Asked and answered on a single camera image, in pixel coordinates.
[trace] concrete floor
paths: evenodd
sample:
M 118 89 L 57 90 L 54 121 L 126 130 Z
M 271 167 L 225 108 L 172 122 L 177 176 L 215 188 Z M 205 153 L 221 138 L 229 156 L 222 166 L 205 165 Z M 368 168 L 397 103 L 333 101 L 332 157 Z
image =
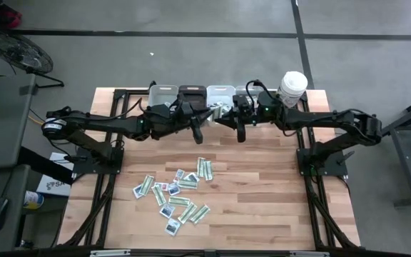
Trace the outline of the concrete floor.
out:
M 295 33 L 290 0 L 6 0 L 24 13 L 23 28 L 117 31 Z M 298 0 L 305 33 L 411 34 L 411 1 Z M 261 79 L 276 88 L 286 71 L 302 71 L 297 39 L 32 36 L 54 60 L 50 74 L 64 89 L 41 90 L 40 114 L 66 105 L 86 111 L 101 86 L 160 84 L 241 85 Z M 411 104 L 411 41 L 307 40 L 316 89 L 334 109 L 377 114 L 384 125 Z M 11 69 L 0 60 L 0 74 Z M 24 145 L 49 156 L 35 124 Z M 349 158 L 352 204 L 362 245 L 411 253 L 411 208 L 392 202 L 410 191 L 388 138 L 355 147 Z M 32 233 L 49 246 L 58 216 L 42 218 Z

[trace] gray floor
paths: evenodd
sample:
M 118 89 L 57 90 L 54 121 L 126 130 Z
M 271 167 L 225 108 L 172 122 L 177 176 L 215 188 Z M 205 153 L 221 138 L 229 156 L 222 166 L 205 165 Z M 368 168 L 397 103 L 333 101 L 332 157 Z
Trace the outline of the gray floor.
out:
M 24 28 L 117 31 L 295 32 L 289 0 L 6 0 L 24 13 Z M 411 34 L 411 1 L 298 0 L 305 33 Z M 261 79 L 278 86 L 286 71 L 302 71 L 296 39 L 32 36 L 55 62 L 64 89 L 45 89 L 32 108 L 66 105 L 86 111 L 98 86 L 160 84 L 241 85 Z M 334 109 L 358 108 L 388 124 L 411 104 L 411 41 L 308 40 L 316 89 Z M 0 74 L 11 69 L 0 61 Z M 35 124 L 24 144 L 48 156 L 52 149 Z M 411 253 L 410 196 L 392 142 L 355 147 L 349 158 L 352 204 L 362 245 Z M 52 224 L 58 217 L 43 218 Z M 42 228 L 49 245 L 54 226 Z

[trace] wooden tabletop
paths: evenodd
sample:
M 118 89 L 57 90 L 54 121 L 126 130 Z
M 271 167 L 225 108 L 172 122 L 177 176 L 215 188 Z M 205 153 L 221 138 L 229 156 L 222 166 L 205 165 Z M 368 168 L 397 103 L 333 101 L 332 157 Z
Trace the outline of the wooden tabletop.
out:
M 96 89 L 92 114 L 109 115 L 114 90 Z M 130 106 L 139 97 L 132 96 Z M 308 99 L 311 111 L 329 111 L 324 91 L 308 91 Z M 138 109 L 130 112 L 139 114 Z M 245 143 L 238 143 L 236 132 L 221 125 L 209 124 L 201 131 L 201 145 L 195 144 L 189 130 L 160 141 L 125 140 L 125 159 L 113 193 L 106 248 L 314 249 L 304 180 L 295 160 L 296 137 L 286 138 L 270 124 L 247 126 Z M 315 128 L 314 132 L 319 141 L 335 136 L 332 128 Z M 98 141 L 104 140 L 104 133 L 88 134 Z M 136 200 L 132 189 L 146 175 L 155 176 L 157 182 L 171 182 L 178 168 L 196 171 L 198 157 L 212 161 L 214 179 L 202 179 L 198 190 L 186 189 L 178 196 L 190 198 L 198 207 L 208 205 L 210 213 L 197 225 L 187 222 L 177 236 L 169 236 L 164 232 L 168 220 L 159 213 L 153 192 Z M 332 217 L 349 239 L 359 245 L 345 185 L 334 177 L 325 177 L 324 181 Z M 72 185 L 59 243 L 70 239 L 87 217 L 95 183 L 96 175 L 90 174 Z M 177 206 L 173 217 L 177 218 L 184 209 Z M 326 243 L 322 218 L 319 224 Z

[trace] wooden table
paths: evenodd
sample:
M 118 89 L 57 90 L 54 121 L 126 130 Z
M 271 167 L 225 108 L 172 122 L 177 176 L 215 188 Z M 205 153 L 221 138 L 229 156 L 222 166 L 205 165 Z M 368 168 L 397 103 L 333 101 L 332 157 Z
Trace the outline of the wooden table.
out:
M 91 113 L 108 116 L 115 88 L 97 88 Z M 308 91 L 311 111 L 329 111 L 322 90 Z M 132 106 L 138 96 L 132 96 Z M 137 109 L 130 115 L 139 115 Z M 247 140 L 238 143 L 236 132 L 211 124 L 202 129 L 204 142 L 196 145 L 191 131 L 182 131 L 160 141 L 136 142 L 126 139 L 125 159 L 117 176 L 106 248 L 176 248 L 176 249 L 314 249 L 312 229 L 303 178 L 298 174 L 295 136 L 286 138 L 274 125 L 247 126 Z M 332 128 L 315 128 L 319 141 L 335 136 Z M 104 133 L 89 131 L 103 141 Z M 198 157 L 211 160 L 215 174 L 211 182 L 201 180 L 198 190 L 184 190 L 198 206 L 207 204 L 211 212 L 194 226 L 183 225 L 177 236 L 164 232 L 167 219 L 160 213 L 153 192 L 135 199 L 132 189 L 146 175 L 157 182 L 171 182 L 178 168 L 196 171 Z M 330 213 L 356 244 L 359 238 L 350 197 L 337 178 L 325 177 Z M 87 217 L 96 175 L 83 176 L 73 184 L 64 216 L 59 243 L 70 239 Z M 184 207 L 177 206 L 177 218 Z M 101 217 L 95 226 L 98 235 Z M 323 242 L 326 242 L 323 219 L 319 219 Z

